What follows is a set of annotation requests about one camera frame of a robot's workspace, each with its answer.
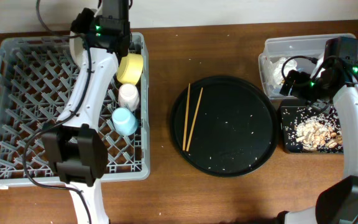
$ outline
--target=yellow cup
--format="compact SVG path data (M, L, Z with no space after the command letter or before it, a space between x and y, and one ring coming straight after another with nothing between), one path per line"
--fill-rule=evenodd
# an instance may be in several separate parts
M143 57L138 54L128 54L121 59L117 72L117 80L122 84L133 84L139 81L143 71Z

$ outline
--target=wooden chopstick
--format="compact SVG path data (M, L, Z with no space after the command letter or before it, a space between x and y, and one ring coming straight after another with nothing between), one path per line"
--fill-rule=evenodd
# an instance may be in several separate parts
M203 88L201 88L200 96L198 97L196 112L194 113L193 124L191 124L190 135L189 135L189 141L187 142L186 152L188 152L188 151L189 151L189 148L190 148L191 136L193 135L194 124L196 123L196 118L197 118L197 113L198 113L198 107L200 106L200 101L201 101L201 95L202 95L202 94L203 94Z
M186 136L187 136L187 120L189 115L189 101L190 101L190 83L187 89L187 103L186 103L186 116L185 116L185 133L183 134L183 147L182 150L186 150Z

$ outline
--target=black round tray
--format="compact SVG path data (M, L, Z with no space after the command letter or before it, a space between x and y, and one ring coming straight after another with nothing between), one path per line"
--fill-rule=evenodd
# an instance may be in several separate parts
M179 153L195 168L220 177L244 175L261 167L278 143L277 116L269 99L240 78L216 76L193 83L186 142L201 87L189 152L182 151L187 88L172 108L170 130Z

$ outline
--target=wooden tabletop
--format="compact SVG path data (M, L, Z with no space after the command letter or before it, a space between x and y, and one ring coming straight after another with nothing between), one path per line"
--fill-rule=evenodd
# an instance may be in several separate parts
M233 75L262 88L258 56L268 38L352 33L358 21L137 29L150 54L151 174L142 181L104 183L111 223L220 223L272 218L314 206L341 180L343 156L287 154L279 145L256 172L236 178L206 175L170 140L168 116L187 84ZM8 37L47 34L0 34ZM39 187L0 190L0 223L76 223L68 192Z

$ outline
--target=light blue cup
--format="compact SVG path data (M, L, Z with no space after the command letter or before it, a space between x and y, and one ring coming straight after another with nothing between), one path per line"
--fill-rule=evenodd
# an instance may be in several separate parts
M114 110L111 119L116 132L123 136L134 134L139 125L135 116L127 108Z

